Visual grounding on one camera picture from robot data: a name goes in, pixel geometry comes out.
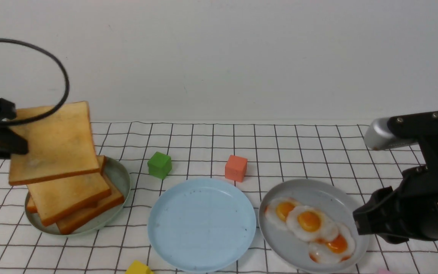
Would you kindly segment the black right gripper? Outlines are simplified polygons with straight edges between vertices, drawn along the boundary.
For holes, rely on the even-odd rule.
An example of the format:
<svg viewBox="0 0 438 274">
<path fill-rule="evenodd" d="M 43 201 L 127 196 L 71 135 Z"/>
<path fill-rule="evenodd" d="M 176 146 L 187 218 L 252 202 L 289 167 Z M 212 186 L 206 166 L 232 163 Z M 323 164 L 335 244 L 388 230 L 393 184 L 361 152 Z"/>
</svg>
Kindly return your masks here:
<svg viewBox="0 0 438 274">
<path fill-rule="evenodd" d="M 438 241 L 438 172 L 407 170 L 398 187 L 374 191 L 353 218 L 359 235 L 375 234 L 389 244 Z"/>
</svg>

